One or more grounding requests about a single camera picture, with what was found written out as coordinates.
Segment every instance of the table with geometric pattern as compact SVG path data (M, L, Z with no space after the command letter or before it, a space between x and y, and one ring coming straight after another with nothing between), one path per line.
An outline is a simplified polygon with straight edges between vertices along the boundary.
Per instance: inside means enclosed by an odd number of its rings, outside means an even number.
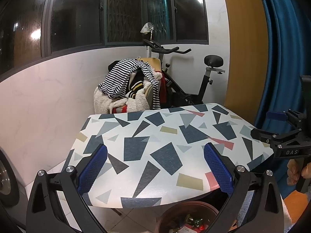
M208 142L248 170L271 156L268 144L251 138L253 128L216 103L91 115L64 168L76 166L103 143L108 158L83 195L88 205L139 208L174 203L218 188L203 156Z

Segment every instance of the hand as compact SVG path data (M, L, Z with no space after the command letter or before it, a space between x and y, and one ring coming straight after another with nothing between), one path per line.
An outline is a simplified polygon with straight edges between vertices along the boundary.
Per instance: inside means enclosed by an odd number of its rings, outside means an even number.
M300 175L305 179L311 178L311 163L307 164L307 166L303 168L302 172L298 171L298 164L294 159L291 159L288 162L287 167L287 184L289 186L295 185L298 182Z

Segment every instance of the screw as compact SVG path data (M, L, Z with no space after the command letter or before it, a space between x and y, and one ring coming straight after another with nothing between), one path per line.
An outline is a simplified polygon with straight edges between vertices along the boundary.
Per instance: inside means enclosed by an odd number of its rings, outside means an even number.
M66 172L72 172L75 168L73 166L68 166Z
M44 175L44 170L41 170L38 172L38 176L42 176L42 175Z
M273 175L273 172L272 172L271 170L267 170L267 171L266 171L266 174L267 174L268 176L272 176L272 175Z
M245 167L244 166L237 166L236 168L239 172L245 172Z

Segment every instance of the window pane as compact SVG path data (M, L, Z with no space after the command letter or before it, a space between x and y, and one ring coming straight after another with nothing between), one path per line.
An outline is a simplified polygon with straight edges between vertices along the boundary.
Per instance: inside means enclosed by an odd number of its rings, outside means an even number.
M41 58L45 0L11 0L0 15L0 74Z
M108 43L142 42L140 0L107 0Z
M207 40L203 0L175 0L177 40Z
M147 0L148 21L155 26L154 40L174 39L171 0Z
M54 0L52 52L100 43L100 0Z

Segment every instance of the striped shirt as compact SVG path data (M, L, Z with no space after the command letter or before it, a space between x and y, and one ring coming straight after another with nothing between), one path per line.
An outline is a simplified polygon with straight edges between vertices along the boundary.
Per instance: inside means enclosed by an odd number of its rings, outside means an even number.
M142 69L143 74L153 85L153 109L160 109L159 85L148 62L144 63L143 61L133 59L119 61L109 72L104 82L98 85L98 89L108 95L110 99L118 97L125 98L125 91L130 79L130 74L139 68Z

